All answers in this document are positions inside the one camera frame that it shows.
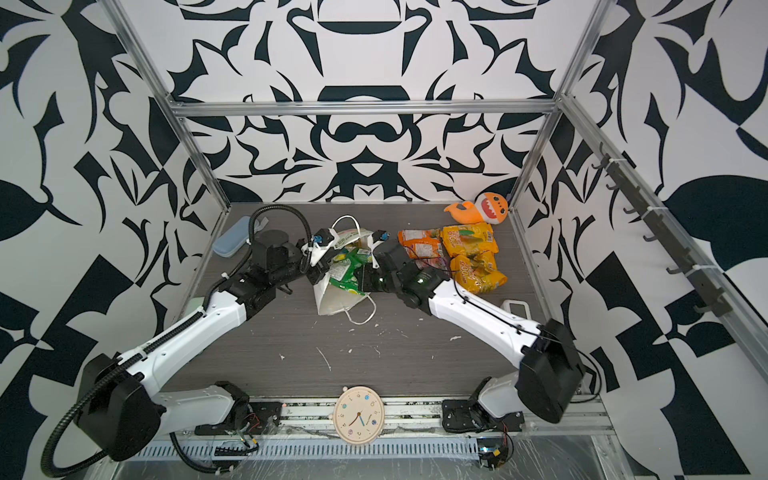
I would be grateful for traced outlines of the orange snack packet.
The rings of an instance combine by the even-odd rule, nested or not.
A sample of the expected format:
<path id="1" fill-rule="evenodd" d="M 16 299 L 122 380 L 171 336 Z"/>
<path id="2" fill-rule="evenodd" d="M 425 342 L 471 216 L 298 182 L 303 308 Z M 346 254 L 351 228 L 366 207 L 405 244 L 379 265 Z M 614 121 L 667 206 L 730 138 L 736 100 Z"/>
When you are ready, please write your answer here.
<path id="1" fill-rule="evenodd" d="M 398 233 L 398 241 L 412 259 L 432 259 L 443 256 L 438 229 L 406 229 Z"/>

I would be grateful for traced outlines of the green snack packet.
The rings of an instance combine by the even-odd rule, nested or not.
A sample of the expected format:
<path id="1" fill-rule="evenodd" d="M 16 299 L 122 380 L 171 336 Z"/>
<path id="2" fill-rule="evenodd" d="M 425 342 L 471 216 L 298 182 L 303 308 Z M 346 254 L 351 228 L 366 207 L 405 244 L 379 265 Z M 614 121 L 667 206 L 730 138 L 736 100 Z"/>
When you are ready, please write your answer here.
<path id="1" fill-rule="evenodd" d="M 329 282 L 343 291 L 361 295 L 360 279 L 364 266 L 372 262 L 371 251 L 364 248 L 343 248 L 330 264 Z"/>

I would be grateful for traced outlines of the purple berries candy packet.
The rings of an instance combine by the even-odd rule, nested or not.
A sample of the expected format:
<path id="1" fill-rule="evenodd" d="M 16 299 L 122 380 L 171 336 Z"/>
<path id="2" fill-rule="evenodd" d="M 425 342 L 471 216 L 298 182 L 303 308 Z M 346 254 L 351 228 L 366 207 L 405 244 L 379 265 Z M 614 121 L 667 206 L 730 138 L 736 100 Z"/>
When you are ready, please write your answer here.
<path id="1" fill-rule="evenodd" d="M 446 273 L 451 273 L 452 272 L 452 270 L 450 268 L 450 262 L 447 261 L 443 257 L 430 258 L 430 259 L 428 259 L 426 261 L 426 263 L 429 266 L 431 266 L 433 268 L 436 268 L 436 269 L 438 269 L 440 271 L 443 271 L 443 272 L 446 272 Z"/>

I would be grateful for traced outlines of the white green paper bag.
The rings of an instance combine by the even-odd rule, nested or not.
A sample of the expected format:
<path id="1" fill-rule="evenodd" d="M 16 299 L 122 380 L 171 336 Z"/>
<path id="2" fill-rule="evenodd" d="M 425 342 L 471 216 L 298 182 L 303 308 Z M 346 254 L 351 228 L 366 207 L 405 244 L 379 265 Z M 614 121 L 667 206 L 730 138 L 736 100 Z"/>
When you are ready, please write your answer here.
<path id="1" fill-rule="evenodd" d="M 373 319 L 377 305 L 363 287 L 366 268 L 378 266 L 373 249 L 374 233 L 352 215 L 342 215 L 313 236 L 307 277 L 320 316 L 344 314 L 355 326 Z"/>

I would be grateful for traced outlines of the yellow snack packet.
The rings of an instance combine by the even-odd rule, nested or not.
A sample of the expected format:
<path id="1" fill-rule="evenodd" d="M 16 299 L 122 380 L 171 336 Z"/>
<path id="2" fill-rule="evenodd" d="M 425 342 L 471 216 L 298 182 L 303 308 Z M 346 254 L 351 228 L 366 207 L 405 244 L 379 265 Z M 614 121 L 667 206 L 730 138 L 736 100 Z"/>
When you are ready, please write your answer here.
<path id="1" fill-rule="evenodd" d="M 505 285 L 506 275 L 499 271 L 492 252 L 478 253 L 472 257 L 458 255 L 450 261 L 453 279 L 473 294 L 488 293 Z"/>
<path id="2" fill-rule="evenodd" d="M 450 257 L 499 252 L 492 226 L 485 222 L 446 226 L 441 230 L 440 238 Z"/>

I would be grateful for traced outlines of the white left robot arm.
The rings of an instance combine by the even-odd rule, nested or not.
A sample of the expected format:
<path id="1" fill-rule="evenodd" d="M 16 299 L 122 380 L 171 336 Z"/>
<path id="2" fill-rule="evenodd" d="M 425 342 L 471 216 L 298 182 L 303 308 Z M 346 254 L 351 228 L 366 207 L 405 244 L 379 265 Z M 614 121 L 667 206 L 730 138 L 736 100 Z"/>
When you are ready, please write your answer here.
<path id="1" fill-rule="evenodd" d="M 331 229 L 313 232 L 307 218 L 289 205 L 283 209 L 299 220 L 304 238 L 292 243 L 284 231 L 256 231 L 258 218 L 276 208 L 265 205 L 249 217 L 247 252 L 210 287 L 192 313 L 151 340 L 113 358 L 100 355 L 86 366 L 78 400 L 43 448 L 44 475 L 66 477 L 105 457 L 126 460 L 158 435 L 237 418 L 244 394 L 230 383 L 175 393 L 166 393 L 163 387 L 207 347 L 259 313 L 278 291 L 306 276 L 337 241 Z M 99 450 L 74 465 L 58 466 L 55 451 L 71 424 Z"/>

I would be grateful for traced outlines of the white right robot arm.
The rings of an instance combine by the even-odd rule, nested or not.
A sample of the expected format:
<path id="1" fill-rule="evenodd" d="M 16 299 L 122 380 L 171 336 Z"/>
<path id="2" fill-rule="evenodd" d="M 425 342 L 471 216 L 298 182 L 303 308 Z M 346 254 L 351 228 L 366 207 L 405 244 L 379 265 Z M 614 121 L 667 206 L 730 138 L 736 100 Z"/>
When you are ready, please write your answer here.
<path id="1" fill-rule="evenodd" d="M 446 271 L 420 268 L 407 256 L 381 255 L 355 275 L 364 292 L 394 294 L 483 341 L 512 365 L 511 373 L 483 380 L 460 408 L 475 430 L 525 410 L 557 424 L 574 402 L 586 368 L 564 324 L 516 316 L 461 287 Z"/>

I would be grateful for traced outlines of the orange shark plush toy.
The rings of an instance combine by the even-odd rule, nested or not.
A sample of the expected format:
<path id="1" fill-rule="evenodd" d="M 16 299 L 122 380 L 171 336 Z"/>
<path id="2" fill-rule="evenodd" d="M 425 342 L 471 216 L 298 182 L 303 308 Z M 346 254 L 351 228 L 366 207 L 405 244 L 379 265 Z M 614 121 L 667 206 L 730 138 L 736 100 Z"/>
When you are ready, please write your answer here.
<path id="1" fill-rule="evenodd" d="M 498 225 L 510 212 L 507 200 L 493 192 L 485 192 L 474 201 L 453 203 L 444 208 L 454 221 L 459 224 L 487 223 Z"/>

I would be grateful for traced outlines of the round wooden clock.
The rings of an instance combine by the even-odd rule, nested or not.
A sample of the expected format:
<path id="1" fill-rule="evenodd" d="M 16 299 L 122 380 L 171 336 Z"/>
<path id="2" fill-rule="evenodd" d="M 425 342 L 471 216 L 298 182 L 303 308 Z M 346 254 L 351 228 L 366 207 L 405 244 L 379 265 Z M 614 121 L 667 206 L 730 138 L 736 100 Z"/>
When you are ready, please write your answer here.
<path id="1" fill-rule="evenodd" d="M 385 405 L 371 388 L 345 388 L 338 398 L 331 421 L 339 437 L 354 446 L 367 445 L 383 432 Z"/>

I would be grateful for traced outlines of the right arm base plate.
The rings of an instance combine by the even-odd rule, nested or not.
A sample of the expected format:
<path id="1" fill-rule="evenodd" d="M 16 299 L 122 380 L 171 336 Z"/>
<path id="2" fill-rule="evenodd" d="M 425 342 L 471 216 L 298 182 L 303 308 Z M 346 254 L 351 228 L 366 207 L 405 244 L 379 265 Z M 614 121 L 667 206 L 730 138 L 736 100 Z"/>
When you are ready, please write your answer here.
<path id="1" fill-rule="evenodd" d="M 448 433 L 521 432 L 524 423 L 522 411 L 495 418 L 474 400 L 446 399 L 441 402 L 441 425 Z"/>

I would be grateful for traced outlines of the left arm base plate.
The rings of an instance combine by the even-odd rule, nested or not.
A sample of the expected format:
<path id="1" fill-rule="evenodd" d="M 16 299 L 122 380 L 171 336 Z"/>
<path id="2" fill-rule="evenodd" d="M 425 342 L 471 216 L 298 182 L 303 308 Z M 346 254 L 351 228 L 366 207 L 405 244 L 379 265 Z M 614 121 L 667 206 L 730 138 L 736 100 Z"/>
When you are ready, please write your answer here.
<path id="1" fill-rule="evenodd" d="M 194 433 L 197 436 L 265 434 L 279 426 L 282 408 L 283 403 L 279 401 L 238 402 L 221 423 L 197 426 Z"/>

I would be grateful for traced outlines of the wall hook rail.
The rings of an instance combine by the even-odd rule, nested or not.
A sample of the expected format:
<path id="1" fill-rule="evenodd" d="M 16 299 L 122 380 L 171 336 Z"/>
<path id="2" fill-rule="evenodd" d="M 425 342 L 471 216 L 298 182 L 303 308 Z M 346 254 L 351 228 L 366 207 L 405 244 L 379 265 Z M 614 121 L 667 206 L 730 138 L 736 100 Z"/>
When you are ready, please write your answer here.
<path id="1" fill-rule="evenodd" d="M 717 278 L 719 268 L 695 251 L 692 238 L 684 232 L 669 208 L 662 205 L 627 159 L 611 156 L 603 142 L 598 151 L 600 160 L 594 168 L 604 171 L 611 179 L 609 190 L 621 193 L 629 202 L 624 213 L 639 219 L 648 228 L 650 233 L 643 240 L 659 243 L 670 257 L 673 265 L 666 272 L 684 276 L 699 295 L 701 302 L 694 306 L 694 310 L 720 318 L 733 312 L 725 285 Z"/>

